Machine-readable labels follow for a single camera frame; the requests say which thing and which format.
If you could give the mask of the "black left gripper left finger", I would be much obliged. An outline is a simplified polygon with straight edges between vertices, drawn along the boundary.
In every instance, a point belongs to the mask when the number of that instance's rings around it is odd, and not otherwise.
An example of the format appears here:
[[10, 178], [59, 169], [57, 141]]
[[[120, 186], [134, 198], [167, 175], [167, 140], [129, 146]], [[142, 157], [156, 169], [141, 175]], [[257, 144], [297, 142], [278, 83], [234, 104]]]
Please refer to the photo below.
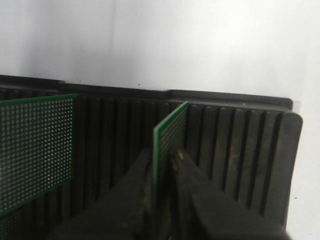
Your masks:
[[152, 150], [144, 148], [122, 179], [100, 200], [50, 231], [47, 240], [137, 240], [135, 210]]

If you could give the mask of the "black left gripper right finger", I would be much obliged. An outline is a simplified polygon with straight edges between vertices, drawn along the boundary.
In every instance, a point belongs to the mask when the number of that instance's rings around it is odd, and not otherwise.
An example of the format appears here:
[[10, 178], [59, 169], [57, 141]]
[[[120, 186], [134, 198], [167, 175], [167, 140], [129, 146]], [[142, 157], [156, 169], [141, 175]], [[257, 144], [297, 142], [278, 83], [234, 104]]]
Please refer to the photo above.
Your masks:
[[171, 232], [174, 240], [286, 240], [283, 226], [251, 211], [200, 171], [183, 149], [170, 163]]

